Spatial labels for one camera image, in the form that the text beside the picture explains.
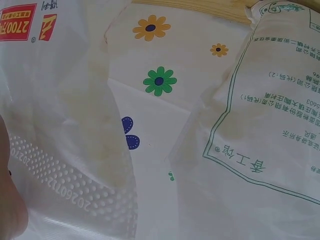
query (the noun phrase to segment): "packaging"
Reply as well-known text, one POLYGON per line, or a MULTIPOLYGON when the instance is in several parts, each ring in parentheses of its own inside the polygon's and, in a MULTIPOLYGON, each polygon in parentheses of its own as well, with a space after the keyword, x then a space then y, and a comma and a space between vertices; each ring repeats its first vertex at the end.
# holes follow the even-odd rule
POLYGON ((251 18, 169 156, 181 240, 319 239, 320 15, 268 0, 251 18))
POLYGON ((33 239, 133 239, 137 195, 108 80, 128 0, 0 2, 0 113, 33 239))

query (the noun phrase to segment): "orange flower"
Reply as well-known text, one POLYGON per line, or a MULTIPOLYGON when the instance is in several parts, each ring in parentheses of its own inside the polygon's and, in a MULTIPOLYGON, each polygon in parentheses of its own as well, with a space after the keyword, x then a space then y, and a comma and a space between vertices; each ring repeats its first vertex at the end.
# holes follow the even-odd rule
POLYGON ((137 33, 135 35, 136 39, 144 37, 144 40, 148 42, 154 39, 154 36, 163 38, 166 35, 164 30, 171 28, 170 24, 164 24, 165 21, 166 17, 164 16, 159 17, 157 20, 155 15, 150 15, 148 21, 145 19, 140 19, 138 21, 140 26, 135 27, 132 31, 137 33))
POLYGON ((229 49, 226 48, 226 45, 221 45, 220 43, 218 43, 217 45, 212 45, 210 51, 212 52, 212 55, 217 55, 220 58, 222 57, 222 55, 227 55, 229 49))

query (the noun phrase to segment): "red label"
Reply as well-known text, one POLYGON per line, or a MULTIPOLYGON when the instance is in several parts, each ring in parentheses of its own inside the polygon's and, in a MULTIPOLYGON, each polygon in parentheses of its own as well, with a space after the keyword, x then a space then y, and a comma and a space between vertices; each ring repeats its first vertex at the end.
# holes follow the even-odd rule
POLYGON ((42 27, 39 35, 39 40, 49 41, 54 31, 57 20, 57 14, 48 14, 43 16, 42 27))
POLYGON ((1 10, 0 41, 26 41, 37 4, 10 6, 1 10))

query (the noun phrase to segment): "wooden surface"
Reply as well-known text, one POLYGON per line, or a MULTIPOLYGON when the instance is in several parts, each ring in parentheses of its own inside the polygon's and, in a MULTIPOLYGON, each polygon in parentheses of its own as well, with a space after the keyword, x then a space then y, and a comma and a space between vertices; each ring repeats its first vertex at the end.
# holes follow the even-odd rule
MULTIPOLYGON (((133 0, 138 4, 151 4, 199 11, 243 24, 250 24, 245 7, 252 7, 258 0, 133 0)), ((320 0, 293 0, 320 12, 320 0)))

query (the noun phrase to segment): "dotted pattern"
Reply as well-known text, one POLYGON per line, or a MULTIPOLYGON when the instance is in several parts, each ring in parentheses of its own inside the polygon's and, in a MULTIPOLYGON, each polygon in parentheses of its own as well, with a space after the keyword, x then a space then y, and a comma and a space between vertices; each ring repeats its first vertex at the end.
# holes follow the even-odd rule
MULTIPOLYGON (((118 225, 123 224, 127 228, 127 237, 131 239, 135 236, 138 213, 135 187, 133 190, 130 186, 119 190, 107 188, 88 178, 68 163, 48 155, 25 139, 12 134, 9 134, 9 139, 11 157, 23 164, 41 184, 51 188, 57 195, 60 193, 60 197, 70 201, 70 204, 75 204, 75 201, 72 203, 71 198, 66 199, 65 193, 61 193, 62 191, 57 189, 64 187, 68 191, 71 190, 78 195, 77 199, 82 198, 84 202, 90 202, 90 205, 84 208, 84 204, 80 201, 77 206, 79 208, 82 206, 83 211, 94 217, 100 216, 106 222, 113 221, 118 225), (24 163, 22 159, 26 158, 28 162, 24 163), (53 182, 56 182, 55 189, 52 188, 53 182)), ((133 170, 126 169, 126 172, 128 171, 131 171, 133 176, 133 170)))

